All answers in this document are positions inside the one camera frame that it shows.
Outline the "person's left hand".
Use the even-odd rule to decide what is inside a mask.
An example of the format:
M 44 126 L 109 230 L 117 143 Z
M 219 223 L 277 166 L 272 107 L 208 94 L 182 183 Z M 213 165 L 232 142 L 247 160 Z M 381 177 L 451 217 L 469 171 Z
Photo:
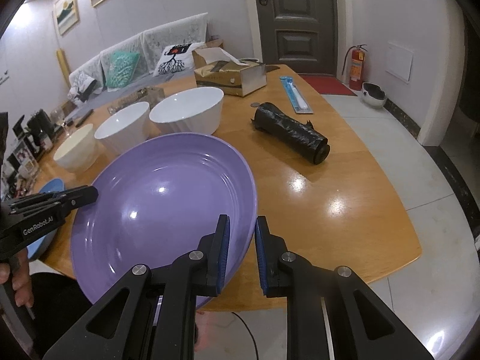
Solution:
M 11 273 L 11 265 L 2 263 L 0 265 L 1 284 L 4 284 L 11 278 L 12 288 L 15 292 L 16 306 L 26 306 L 31 308 L 34 303 L 32 294 L 32 280 L 29 274 L 28 251 L 21 250 L 16 254 L 15 260 L 17 267 Z

